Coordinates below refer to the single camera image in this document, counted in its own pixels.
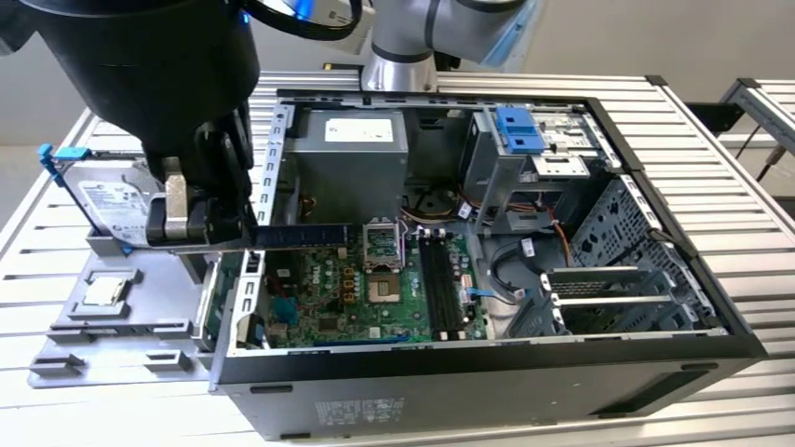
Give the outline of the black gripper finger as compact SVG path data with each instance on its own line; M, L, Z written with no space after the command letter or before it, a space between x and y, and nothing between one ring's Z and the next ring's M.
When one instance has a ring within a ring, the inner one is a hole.
M248 171L253 167L249 106L242 102L220 118L194 131L193 183L224 200L242 200L250 194Z
M209 246L249 236L256 218L242 200L210 196L194 183L194 151L162 159L164 192L149 204L145 226L152 246Z

